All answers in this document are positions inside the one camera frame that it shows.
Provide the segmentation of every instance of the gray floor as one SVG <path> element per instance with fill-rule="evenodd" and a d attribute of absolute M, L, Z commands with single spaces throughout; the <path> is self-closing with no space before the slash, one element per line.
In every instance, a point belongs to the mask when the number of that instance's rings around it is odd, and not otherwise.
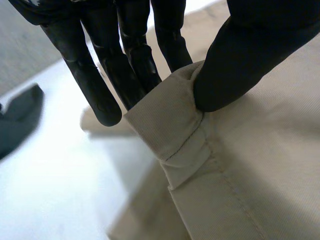
<path fill-rule="evenodd" d="M 60 57 L 40 27 L 0 0 L 0 96 Z"/>

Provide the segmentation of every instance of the beige cloth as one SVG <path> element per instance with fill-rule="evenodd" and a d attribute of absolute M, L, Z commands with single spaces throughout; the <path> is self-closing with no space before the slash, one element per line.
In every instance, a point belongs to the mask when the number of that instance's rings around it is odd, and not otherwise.
<path fill-rule="evenodd" d="M 158 157 L 192 239 L 320 239 L 319 49 L 317 36 L 206 114 L 193 98 L 202 63 L 192 64 L 125 115 Z"/>

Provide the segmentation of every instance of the white surface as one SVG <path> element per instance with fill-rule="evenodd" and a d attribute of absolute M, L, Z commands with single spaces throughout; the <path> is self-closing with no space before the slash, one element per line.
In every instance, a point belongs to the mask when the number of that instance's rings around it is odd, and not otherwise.
<path fill-rule="evenodd" d="M 212 2 L 189 0 L 186 13 Z M 88 103 L 62 60 L 0 102 L 6 105 L 33 83 L 45 93 L 43 116 L 37 130 L 0 162 L 0 239 L 108 239 L 107 228 L 153 155 L 135 137 L 88 138 L 79 124 Z"/>

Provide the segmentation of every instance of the fabric fold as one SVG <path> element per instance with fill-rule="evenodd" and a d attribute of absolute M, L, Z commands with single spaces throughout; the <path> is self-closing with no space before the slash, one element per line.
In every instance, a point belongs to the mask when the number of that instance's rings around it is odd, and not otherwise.
<path fill-rule="evenodd" d="M 192 176 L 211 154 L 201 129 L 205 114 L 197 110 L 193 96 L 203 63 L 172 73 L 124 116 L 159 159 L 171 189 Z"/>

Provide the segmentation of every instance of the stitching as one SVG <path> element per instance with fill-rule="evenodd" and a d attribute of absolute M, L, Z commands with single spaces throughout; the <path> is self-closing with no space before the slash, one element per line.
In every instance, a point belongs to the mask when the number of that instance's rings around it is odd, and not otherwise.
<path fill-rule="evenodd" d="M 171 158 L 173 158 L 181 149 L 182 147 L 185 145 L 185 143 L 194 135 L 194 133 L 200 128 L 200 125 L 204 119 L 205 114 L 202 112 L 202 116 L 201 116 L 201 120 L 199 121 L 198 126 L 196 126 L 196 128 L 192 131 L 192 133 L 190 134 L 190 136 L 181 144 L 181 146 L 177 149 L 177 151 L 175 151 L 170 157 L 168 157 L 165 162 L 167 162 L 168 160 L 170 160 Z"/>
<path fill-rule="evenodd" d="M 210 144 L 208 142 L 208 138 L 206 136 L 206 131 L 203 129 L 202 126 L 199 126 L 199 128 L 203 131 L 204 134 L 204 143 L 207 145 L 207 147 L 210 150 L 210 156 L 214 159 L 214 163 L 217 165 L 219 172 L 221 173 L 221 175 L 224 178 L 224 181 L 226 182 L 226 184 L 229 186 L 229 188 L 231 189 L 233 195 L 235 195 L 236 199 L 238 200 L 240 207 L 242 208 L 243 212 L 245 213 L 245 215 L 247 216 L 247 218 L 250 220 L 250 222 L 252 223 L 252 225 L 254 226 L 255 230 L 258 232 L 258 234 L 260 235 L 262 240 L 265 240 L 266 238 L 264 237 L 264 235 L 262 234 L 261 230 L 259 229 L 258 225 L 255 223 L 255 221 L 251 218 L 251 216 L 249 215 L 243 201 L 241 200 L 240 196 L 236 193 L 234 187 L 231 184 L 231 181 L 229 180 L 229 178 L 227 177 L 227 175 L 224 174 L 224 171 L 222 170 L 220 164 L 218 163 L 217 158 L 214 156 L 213 150 L 210 147 Z"/>

